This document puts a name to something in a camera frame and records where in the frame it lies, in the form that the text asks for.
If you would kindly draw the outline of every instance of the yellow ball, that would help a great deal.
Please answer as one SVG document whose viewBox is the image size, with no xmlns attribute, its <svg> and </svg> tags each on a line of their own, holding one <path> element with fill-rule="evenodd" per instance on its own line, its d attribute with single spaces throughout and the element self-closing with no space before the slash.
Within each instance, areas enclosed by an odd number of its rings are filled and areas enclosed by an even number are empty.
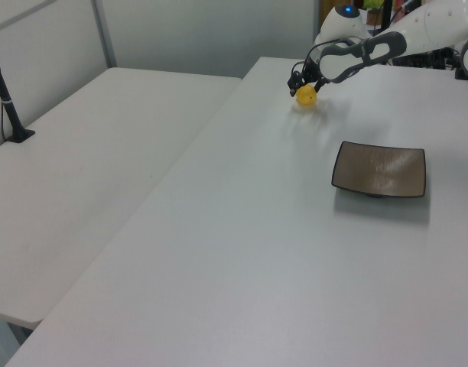
<svg viewBox="0 0 468 367">
<path fill-rule="evenodd" d="M 316 90 L 310 84 L 306 84 L 305 86 L 299 88 L 299 90 L 295 93 L 295 96 L 297 97 L 297 102 L 306 106 L 313 105 L 317 99 Z"/>
</svg>

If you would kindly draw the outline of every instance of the white table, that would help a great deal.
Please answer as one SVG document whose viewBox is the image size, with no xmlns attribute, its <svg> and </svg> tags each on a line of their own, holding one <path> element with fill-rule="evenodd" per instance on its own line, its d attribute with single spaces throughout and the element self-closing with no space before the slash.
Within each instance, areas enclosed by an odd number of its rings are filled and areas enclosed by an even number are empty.
<svg viewBox="0 0 468 367">
<path fill-rule="evenodd" d="M 0 317 L 35 327 L 240 80 L 111 69 L 0 147 Z"/>
<path fill-rule="evenodd" d="M 261 59 L 8 367 L 468 366 L 468 82 L 372 67 L 290 98 Z M 330 185 L 424 148 L 421 199 Z"/>
</svg>

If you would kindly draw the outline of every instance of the white wall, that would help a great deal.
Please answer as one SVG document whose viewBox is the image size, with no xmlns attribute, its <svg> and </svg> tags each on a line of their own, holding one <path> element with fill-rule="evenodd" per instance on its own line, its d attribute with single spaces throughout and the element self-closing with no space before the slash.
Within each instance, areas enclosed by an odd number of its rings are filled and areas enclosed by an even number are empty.
<svg viewBox="0 0 468 367">
<path fill-rule="evenodd" d="M 106 69 L 91 0 L 57 0 L 1 29 L 0 62 L 28 125 Z"/>
<path fill-rule="evenodd" d="M 314 0 L 97 0 L 97 5 L 119 67 L 237 77 L 260 56 L 304 57 L 318 19 Z"/>
<path fill-rule="evenodd" d="M 0 0 L 0 29 L 56 0 Z"/>
</svg>

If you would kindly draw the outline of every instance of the brown plate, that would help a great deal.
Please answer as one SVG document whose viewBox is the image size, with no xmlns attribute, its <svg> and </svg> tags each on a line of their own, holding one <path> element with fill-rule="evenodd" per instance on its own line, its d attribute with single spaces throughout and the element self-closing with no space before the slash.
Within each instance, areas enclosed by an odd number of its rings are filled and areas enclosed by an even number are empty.
<svg viewBox="0 0 468 367">
<path fill-rule="evenodd" d="M 344 141 L 331 184 L 370 196 L 422 197 L 426 190 L 424 150 Z"/>
</svg>

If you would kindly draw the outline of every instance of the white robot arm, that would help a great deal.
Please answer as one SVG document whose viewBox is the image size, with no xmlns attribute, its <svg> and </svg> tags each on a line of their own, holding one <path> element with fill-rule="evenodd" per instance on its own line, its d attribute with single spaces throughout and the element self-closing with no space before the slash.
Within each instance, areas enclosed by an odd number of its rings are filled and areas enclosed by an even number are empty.
<svg viewBox="0 0 468 367">
<path fill-rule="evenodd" d="M 374 37 L 365 29 L 357 8 L 336 6 L 323 23 L 302 73 L 293 72 L 288 85 L 292 96 L 312 82 L 318 91 L 326 83 L 341 83 L 363 67 L 464 40 L 468 40 L 468 0 L 433 0 Z M 468 41 L 461 63 L 468 75 Z"/>
</svg>

